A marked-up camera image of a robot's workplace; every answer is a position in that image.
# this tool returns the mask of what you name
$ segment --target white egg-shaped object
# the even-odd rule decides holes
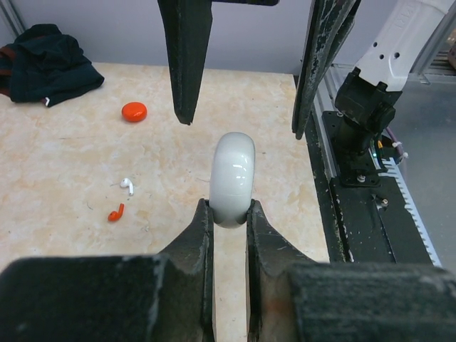
[[[216,224],[236,228],[245,223],[252,200],[254,174],[254,141],[238,132],[220,138],[209,184],[209,206]]]

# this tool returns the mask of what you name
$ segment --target gray floor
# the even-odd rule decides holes
[[[391,123],[410,157],[401,171],[442,265],[456,274],[456,79],[408,81]]]

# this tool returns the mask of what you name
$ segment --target orange object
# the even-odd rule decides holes
[[[125,205],[123,205],[123,203],[120,203],[119,205],[119,211],[118,212],[111,212],[109,215],[108,215],[108,221],[117,221],[118,219],[120,219],[122,217],[122,214],[123,214],[123,208],[124,208]]]
[[[130,102],[123,106],[122,116],[131,123],[138,123],[147,116],[147,108],[141,102]]]

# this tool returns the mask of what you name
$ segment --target small red object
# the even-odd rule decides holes
[[[113,221],[119,220],[119,219],[122,217],[124,206],[125,206],[125,205],[123,205],[123,203],[120,203],[120,205],[119,205],[119,211],[118,211],[118,212],[111,212],[111,213],[108,215],[108,221],[113,222]]]
[[[138,123],[147,116],[147,108],[141,102],[130,102],[123,106],[122,116],[128,122]]]

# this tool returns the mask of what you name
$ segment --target folded clothing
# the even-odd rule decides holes
[[[34,25],[0,48],[0,93],[51,107],[103,84],[74,37],[54,24]]]

